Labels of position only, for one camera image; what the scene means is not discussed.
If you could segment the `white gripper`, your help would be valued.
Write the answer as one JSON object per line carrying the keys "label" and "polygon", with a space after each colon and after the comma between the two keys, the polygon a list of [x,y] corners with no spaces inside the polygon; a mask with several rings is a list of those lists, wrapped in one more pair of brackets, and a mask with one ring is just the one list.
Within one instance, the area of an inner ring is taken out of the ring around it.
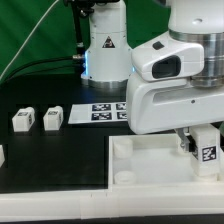
{"label": "white gripper", "polygon": [[128,80],[126,103],[134,133],[176,129],[185,152],[195,151],[188,127],[224,121],[224,86],[195,88],[184,79],[150,83],[134,73]]}

